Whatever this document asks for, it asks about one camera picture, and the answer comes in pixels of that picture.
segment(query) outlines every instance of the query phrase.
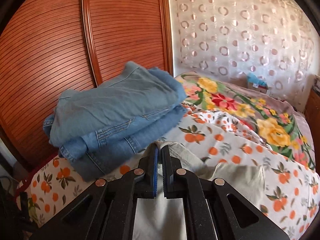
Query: bed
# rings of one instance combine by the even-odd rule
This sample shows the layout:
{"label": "bed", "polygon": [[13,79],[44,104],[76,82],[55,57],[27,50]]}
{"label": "bed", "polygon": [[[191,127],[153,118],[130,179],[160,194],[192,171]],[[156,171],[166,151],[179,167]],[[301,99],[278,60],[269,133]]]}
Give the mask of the bed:
{"label": "bed", "polygon": [[[212,167],[219,162],[262,165],[266,188],[257,208],[290,239],[299,239],[320,202],[313,141],[303,116],[287,102],[196,72],[176,80],[188,96],[183,102],[187,113],[160,140],[182,143]],[[135,168],[142,153],[105,179],[118,179]],[[55,155],[20,183],[17,193],[28,193],[29,214],[41,227],[91,183]]]}

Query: blue jeans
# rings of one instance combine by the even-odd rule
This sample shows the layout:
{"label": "blue jeans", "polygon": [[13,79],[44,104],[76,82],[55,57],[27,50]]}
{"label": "blue jeans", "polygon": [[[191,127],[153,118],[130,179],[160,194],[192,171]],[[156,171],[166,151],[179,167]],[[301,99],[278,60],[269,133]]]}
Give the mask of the blue jeans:
{"label": "blue jeans", "polygon": [[175,127],[185,112],[185,108],[178,105],[146,128],[121,140],[107,143],[96,152],[88,151],[80,159],[71,162],[71,165],[85,181],[101,178]]}
{"label": "blue jeans", "polygon": [[[177,82],[169,73],[159,70],[154,67],[148,70],[153,76],[158,78],[161,82],[166,84],[170,89],[172,89],[178,96],[177,101],[165,109],[155,111],[148,115],[137,116],[124,122],[121,125],[117,125],[111,128],[103,128],[87,135],[73,138],[65,142],[59,149],[59,155],[67,158],[69,161],[74,161],[83,156],[87,151],[95,152],[106,145],[108,142],[114,140],[120,140],[130,136],[140,129],[145,128],[151,123],[155,122],[175,106],[181,103],[182,100],[186,98],[186,94],[182,85]],[[43,129],[47,136],[50,136],[51,126],[54,121],[54,115],[50,115],[44,121]]]}
{"label": "blue jeans", "polygon": [[123,138],[143,128],[142,125],[149,125],[148,119],[156,120],[186,98],[184,91],[183,96],[178,96],[169,82],[160,80],[160,77],[170,78],[171,86],[182,88],[173,77],[158,76],[127,62],[121,75],[97,88],[64,91],[55,109],[49,142],[61,147],[73,138],[98,130],[102,139]]}

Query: wooden nightstand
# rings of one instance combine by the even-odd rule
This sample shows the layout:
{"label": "wooden nightstand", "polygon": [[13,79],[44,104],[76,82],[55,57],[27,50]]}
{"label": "wooden nightstand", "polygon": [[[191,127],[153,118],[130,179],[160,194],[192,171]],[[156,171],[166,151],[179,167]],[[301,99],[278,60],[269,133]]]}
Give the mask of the wooden nightstand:
{"label": "wooden nightstand", "polygon": [[315,146],[316,171],[320,172],[320,94],[311,89],[304,115],[309,124]]}

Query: wooden furniture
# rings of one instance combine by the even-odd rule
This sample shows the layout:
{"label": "wooden furniture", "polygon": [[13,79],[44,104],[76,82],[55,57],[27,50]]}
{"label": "wooden furniture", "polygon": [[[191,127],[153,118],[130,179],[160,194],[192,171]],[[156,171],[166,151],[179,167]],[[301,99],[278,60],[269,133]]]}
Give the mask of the wooden furniture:
{"label": "wooden furniture", "polygon": [[320,94],[311,89],[304,110],[315,146],[316,171],[320,172]]}
{"label": "wooden furniture", "polygon": [[57,152],[42,122],[64,90],[94,88],[130,60],[173,73],[170,51],[168,0],[25,0],[0,36],[2,140],[30,171]]}

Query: louvered wooden panel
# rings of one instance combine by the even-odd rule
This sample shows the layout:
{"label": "louvered wooden panel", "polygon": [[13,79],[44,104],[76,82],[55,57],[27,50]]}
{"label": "louvered wooden panel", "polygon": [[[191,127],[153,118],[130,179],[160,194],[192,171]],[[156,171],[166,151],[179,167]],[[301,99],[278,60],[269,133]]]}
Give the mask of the louvered wooden panel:
{"label": "louvered wooden panel", "polygon": [[159,0],[90,0],[89,8],[103,81],[130,60],[167,70]]}
{"label": "louvered wooden panel", "polygon": [[26,0],[0,37],[0,122],[32,166],[57,150],[42,122],[59,95],[93,87],[80,0]]}

